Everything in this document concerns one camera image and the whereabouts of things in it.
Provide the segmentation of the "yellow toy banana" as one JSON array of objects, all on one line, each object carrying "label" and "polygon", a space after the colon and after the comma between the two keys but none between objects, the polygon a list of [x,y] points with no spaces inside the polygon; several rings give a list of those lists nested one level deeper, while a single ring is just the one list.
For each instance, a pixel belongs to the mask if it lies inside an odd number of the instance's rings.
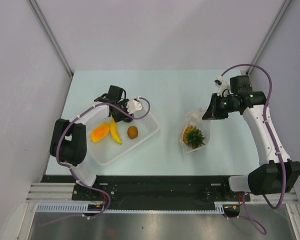
[{"label": "yellow toy banana", "polygon": [[117,144],[122,144],[122,139],[118,133],[117,130],[117,123],[115,122],[114,119],[111,120],[110,124],[109,124],[109,131],[111,134],[112,139],[117,143]]}]

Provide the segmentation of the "orange papaya slice toy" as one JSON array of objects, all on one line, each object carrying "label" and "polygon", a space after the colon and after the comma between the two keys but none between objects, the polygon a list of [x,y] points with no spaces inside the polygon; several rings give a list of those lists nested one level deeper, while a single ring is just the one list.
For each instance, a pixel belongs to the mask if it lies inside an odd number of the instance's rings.
[{"label": "orange papaya slice toy", "polygon": [[105,122],[91,132],[90,139],[93,143],[99,143],[108,135],[109,131],[110,125]]}]

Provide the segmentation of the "clear zip top bag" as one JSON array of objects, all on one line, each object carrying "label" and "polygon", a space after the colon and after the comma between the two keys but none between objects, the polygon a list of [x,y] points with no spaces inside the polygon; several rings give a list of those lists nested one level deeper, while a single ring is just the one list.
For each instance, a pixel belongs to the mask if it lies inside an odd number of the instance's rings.
[{"label": "clear zip top bag", "polygon": [[206,111],[204,108],[198,108],[184,116],[179,138],[184,155],[201,150],[208,145],[211,121],[202,119]]}]

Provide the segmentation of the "toy pineapple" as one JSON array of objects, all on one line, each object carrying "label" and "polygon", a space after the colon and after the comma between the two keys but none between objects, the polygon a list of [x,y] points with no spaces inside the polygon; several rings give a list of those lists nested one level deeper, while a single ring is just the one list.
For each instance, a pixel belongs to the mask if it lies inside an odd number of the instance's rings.
[{"label": "toy pineapple", "polygon": [[204,145],[205,137],[203,132],[196,126],[187,126],[182,135],[183,143],[189,148],[195,150]]}]

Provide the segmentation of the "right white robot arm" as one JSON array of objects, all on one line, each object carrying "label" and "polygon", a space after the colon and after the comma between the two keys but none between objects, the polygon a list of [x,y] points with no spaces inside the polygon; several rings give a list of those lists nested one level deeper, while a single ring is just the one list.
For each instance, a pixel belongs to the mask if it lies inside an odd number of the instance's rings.
[{"label": "right white robot arm", "polygon": [[221,196],[232,201],[239,192],[253,195],[288,193],[300,176],[300,162],[292,161],[283,148],[272,123],[267,98],[262,91],[253,91],[250,78],[238,75],[215,81],[218,92],[211,96],[203,120],[223,120],[238,112],[247,123],[256,145],[259,167],[247,175],[229,177],[220,188]]}]

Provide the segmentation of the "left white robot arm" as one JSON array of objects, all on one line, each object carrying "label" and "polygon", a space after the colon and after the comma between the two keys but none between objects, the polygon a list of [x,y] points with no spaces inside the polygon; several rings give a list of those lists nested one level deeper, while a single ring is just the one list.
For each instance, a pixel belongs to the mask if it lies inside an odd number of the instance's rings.
[{"label": "left white robot arm", "polygon": [[96,98],[87,110],[72,120],[59,118],[55,124],[50,144],[50,155],[57,163],[69,169],[77,183],[84,186],[83,194],[90,200],[100,196],[101,188],[94,184],[96,174],[87,155],[87,123],[99,122],[107,117],[116,123],[128,119],[127,93],[118,86],[111,85],[107,93]]}]

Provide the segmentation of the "dark purple mangosteen toy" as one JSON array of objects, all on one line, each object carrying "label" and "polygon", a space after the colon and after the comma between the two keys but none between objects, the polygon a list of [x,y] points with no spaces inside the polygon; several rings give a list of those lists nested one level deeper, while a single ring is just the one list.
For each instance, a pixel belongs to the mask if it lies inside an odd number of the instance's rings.
[{"label": "dark purple mangosteen toy", "polygon": [[132,122],[133,121],[133,119],[132,118],[130,118],[130,117],[127,117],[126,119],[124,119],[123,120],[125,123],[130,123],[130,122]]}]

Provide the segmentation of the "brown kiwi toy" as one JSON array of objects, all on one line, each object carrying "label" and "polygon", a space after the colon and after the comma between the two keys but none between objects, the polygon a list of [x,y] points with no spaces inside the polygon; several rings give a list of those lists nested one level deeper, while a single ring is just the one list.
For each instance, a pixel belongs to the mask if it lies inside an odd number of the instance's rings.
[{"label": "brown kiwi toy", "polygon": [[139,130],[136,126],[130,126],[127,130],[127,135],[130,139],[135,139],[139,135]]}]

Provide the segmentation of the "white plastic basket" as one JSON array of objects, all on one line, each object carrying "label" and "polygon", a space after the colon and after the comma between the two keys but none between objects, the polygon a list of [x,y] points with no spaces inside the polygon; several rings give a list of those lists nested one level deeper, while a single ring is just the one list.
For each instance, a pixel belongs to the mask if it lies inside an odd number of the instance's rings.
[{"label": "white plastic basket", "polygon": [[[126,123],[120,121],[117,123],[117,132],[122,140],[122,144],[116,143],[110,134],[98,143],[91,141],[91,133],[94,129],[103,123],[110,123],[111,117],[106,116],[106,107],[100,106],[85,116],[86,126],[86,142],[87,153],[85,160],[91,164],[98,164],[100,166],[107,166],[118,160],[128,152],[138,147],[150,137],[155,135],[160,130],[160,125],[152,112],[149,112],[144,118],[133,120]],[[138,137],[130,139],[127,131],[131,126],[138,128]]]}]

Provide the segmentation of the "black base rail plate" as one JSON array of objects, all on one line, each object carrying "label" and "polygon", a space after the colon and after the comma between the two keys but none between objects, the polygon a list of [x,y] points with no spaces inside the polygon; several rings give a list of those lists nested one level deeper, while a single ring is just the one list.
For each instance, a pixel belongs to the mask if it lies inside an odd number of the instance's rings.
[{"label": "black base rail plate", "polygon": [[203,211],[215,202],[238,205],[251,196],[230,190],[227,175],[208,176],[114,176],[99,175],[93,189],[74,185],[74,201],[98,202],[108,194],[110,210]]}]

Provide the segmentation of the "left aluminium frame post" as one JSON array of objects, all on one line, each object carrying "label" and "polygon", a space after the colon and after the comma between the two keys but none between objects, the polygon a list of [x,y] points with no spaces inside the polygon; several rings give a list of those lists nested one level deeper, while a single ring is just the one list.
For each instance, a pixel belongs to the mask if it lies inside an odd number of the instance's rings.
[{"label": "left aluminium frame post", "polygon": [[68,60],[66,59],[66,56],[60,44],[58,43],[58,40],[55,37],[41,7],[39,6],[36,0],[27,0],[26,2],[28,3],[30,9],[32,10],[36,20],[38,21],[44,35],[46,36],[54,53],[56,54],[58,60],[60,61],[63,69],[65,70],[69,78],[72,79],[74,76],[74,72],[71,70],[70,64],[68,63]]}]

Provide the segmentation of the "aluminium frame post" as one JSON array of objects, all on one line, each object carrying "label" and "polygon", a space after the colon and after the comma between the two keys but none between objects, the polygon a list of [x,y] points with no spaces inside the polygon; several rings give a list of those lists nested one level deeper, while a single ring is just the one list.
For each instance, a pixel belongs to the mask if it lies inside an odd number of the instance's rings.
[{"label": "aluminium frame post", "polygon": [[273,37],[275,36],[277,30],[279,29],[282,21],[284,20],[286,14],[289,12],[294,0],[284,0],[280,5],[277,13],[274,16],[273,21],[271,22],[264,38],[261,41],[255,55],[252,58],[251,64],[258,65],[264,53],[266,52],[268,46],[270,45]]},{"label": "aluminium frame post", "polygon": [[69,78],[72,79],[74,76],[74,72],[71,70],[70,64],[68,63],[68,60],[66,59],[66,56],[60,44],[58,43],[58,40],[55,37],[41,7],[39,6],[36,0],[27,0],[26,2],[28,3],[30,9],[32,10],[36,20],[38,21],[44,35],[46,36],[54,53],[56,54],[58,60],[60,61],[63,69],[65,70]]}]

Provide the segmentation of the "right aluminium frame post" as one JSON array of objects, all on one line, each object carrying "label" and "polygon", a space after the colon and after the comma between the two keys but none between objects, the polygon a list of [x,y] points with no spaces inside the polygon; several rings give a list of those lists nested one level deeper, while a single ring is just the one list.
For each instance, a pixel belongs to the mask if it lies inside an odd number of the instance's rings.
[{"label": "right aluminium frame post", "polygon": [[284,20],[286,14],[289,12],[294,0],[284,0],[280,5],[277,13],[274,16],[273,21],[271,22],[264,38],[261,41],[255,55],[252,58],[251,64],[258,65],[264,53],[266,52],[268,46],[270,45],[273,37],[275,36],[277,30],[279,29],[282,21]]}]

